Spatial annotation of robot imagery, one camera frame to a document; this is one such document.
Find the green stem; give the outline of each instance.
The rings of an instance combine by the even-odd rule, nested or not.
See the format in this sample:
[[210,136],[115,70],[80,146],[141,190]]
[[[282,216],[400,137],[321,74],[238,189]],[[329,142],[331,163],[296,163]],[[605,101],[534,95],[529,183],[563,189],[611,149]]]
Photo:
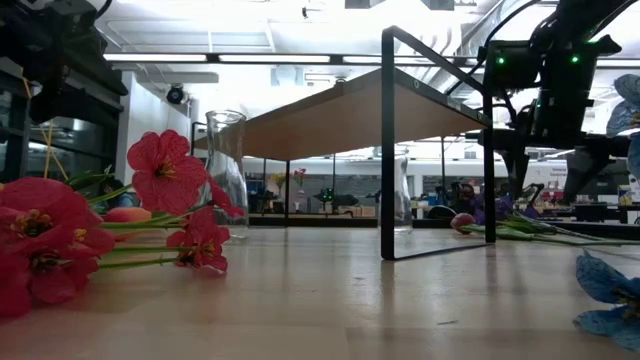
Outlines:
[[133,224],[133,223],[102,223],[103,229],[182,229],[180,224]]
[[105,229],[120,229],[120,228],[138,228],[138,227],[147,227],[147,225],[153,225],[153,227],[158,226],[158,225],[164,225],[167,223],[171,223],[174,221],[179,221],[180,219],[193,214],[194,212],[203,209],[207,206],[210,206],[209,204],[204,204],[204,205],[198,205],[198,206],[194,206],[191,209],[187,210],[186,213],[182,214],[182,215],[162,215],[159,216],[157,218],[153,218],[153,219],[149,219],[149,220],[145,220],[145,221],[135,221],[135,222],[103,222],[100,226],[105,228]]
[[133,187],[133,184],[129,184],[126,185],[124,187],[121,187],[118,190],[112,191],[108,194],[104,194],[102,196],[98,196],[97,198],[93,198],[91,200],[89,200],[89,204],[94,205],[94,204],[98,204],[101,203],[103,201],[107,201],[109,199],[113,199],[114,197],[120,196],[121,194],[124,194],[125,192],[127,192],[127,190],[131,189]]
[[100,270],[121,270],[121,269],[130,269],[134,267],[141,266],[150,266],[150,265],[161,265],[166,263],[173,263],[179,261],[178,258],[171,259],[156,259],[156,260],[146,260],[146,261],[127,261],[122,263],[110,263],[110,264],[100,264]]
[[165,247],[165,246],[123,246],[116,247],[111,252],[123,253],[148,253],[148,252],[185,252],[193,250],[190,247]]

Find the red flower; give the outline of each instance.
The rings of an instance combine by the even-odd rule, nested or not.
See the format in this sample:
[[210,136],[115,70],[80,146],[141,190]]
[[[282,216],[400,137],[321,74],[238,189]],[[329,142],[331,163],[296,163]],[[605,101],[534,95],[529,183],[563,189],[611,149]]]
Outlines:
[[227,271],[227,259],[222,256],[221,245],[230,237],[229,229],[215,224],[213,209],[205,207],[189,217],[185,231],[173,233],[167,238],[167,246],[192,248],[178,256],[179,266],[208,266],[224,272]]
[[20,316],[31,309],[31,297],[48,304],[73,299],[98,270],[94,259],[59,263],[53,252],[0,255],[0,316]]
[[20,316],[31,309],[29,259],[0,255],[0,316]]
[[142,207],[181,215],[196,203],[208,175],[188,151],[187,138],[173,130],[146,133],[129,149],[127,161],[135,170],[133,187]]
[[29,290],[47,304],[59,304],[76,297],[89,281],[87,275],[98,271],[95,259],[60,264],[51,254],[42,254],[31,265]]
[[55,181],[24,178],[0,187],[0,315],[29,311],[31,298],[72,299],[110,251],[114,236],[87,200]]
[[63,183],[23,178],[0,190],[0,253],[29,257],[55,249],[67,260],[99,256],[115,244],[112,233],[97,228],[101,221]]
[[232,219],[244,216],[244,210],[233,206],[229,195],[227,195],[227,193],[224,192],[218,184],[216,184],[216,181],[211,176],[208,177],[208,182],[209,187],[211,188],[211,198],[213,199],[214,205],[217,205],[219,208],[224,210],[224,212],[231,216]]

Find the fluorescent light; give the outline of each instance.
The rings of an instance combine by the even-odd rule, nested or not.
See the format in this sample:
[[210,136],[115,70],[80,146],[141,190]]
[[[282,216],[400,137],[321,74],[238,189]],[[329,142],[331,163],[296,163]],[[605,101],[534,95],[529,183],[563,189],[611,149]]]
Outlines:
[[220,55],[222,62],[235,63],[328,63],[326,55]]
[[380,65],[382,63],[382,58],[380,56],[345,56],[344,62]]
[[107,61],[120,62],[206,62],[205,54],[104,54]]
[[572,152],[574,152],[575,150],[565,150],[565,151],[560,151],[559,153],[555,153],[555,154],[551,154],[551,155],[546,155],[544,158],[546,159],[550,159],[550,158],[557,158],[560,157],[562,155],[566,155],[566,154],[571,154]]
[[335,75],[331,74],[304,74],[305,81],[328,81],[336,79]]

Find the wooden table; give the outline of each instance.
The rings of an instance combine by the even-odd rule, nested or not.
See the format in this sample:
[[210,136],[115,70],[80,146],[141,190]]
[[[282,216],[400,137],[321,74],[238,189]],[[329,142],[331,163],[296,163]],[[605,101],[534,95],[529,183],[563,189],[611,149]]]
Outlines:
[[[575,281],[580,250],[500,243],[391,263],[378,237],[257,229],[225,246],[223,278],[174,266],[97,273],[76,300],[0,323],[0,359],[638,358],[574,329],[574,316],[602,308]],[[397,241],[402,252],[475,242],[450,230]],[[593,254],[640,275],[635,248]]]

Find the flower stem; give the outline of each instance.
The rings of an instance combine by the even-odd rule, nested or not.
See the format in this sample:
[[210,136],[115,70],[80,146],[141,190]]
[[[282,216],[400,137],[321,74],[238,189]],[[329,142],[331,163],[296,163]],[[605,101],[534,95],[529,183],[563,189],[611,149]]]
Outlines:
[[178,258],[170,258],[170,259],[155,259],[155,260],[145,260],[145,261],[127,261],[122,263],[110,263],[110,264],[100,264],[100,270],[122,270],[122,269],[130,269],[141,266],[150,266],[150,265],[161,265],[166,263],[172,263],[179,261]]
[[180,224],[102,223],[103,229],[181,229]]
[[150,252],[185,252],[193,250],[190,247],[165,247],[165,246],[123,246],[116,247],[111,252],[120,253],[150,253]]
[[103,201],[107,201],[109,199],[113,199],[116,196],[120,196],[121,194],[124,194],[125,192],[127,192],[127,190],[131,189],[133,187],[133,184],[129,184],[126,185],[124,187],[121,187],[118,190],[112,191],[108,194],[104,194],[102,196],[98,196],[97,198],[93,198],[91,200],[89,200],[89,204],[94,205],[94,204],[98,204],[101,203]]

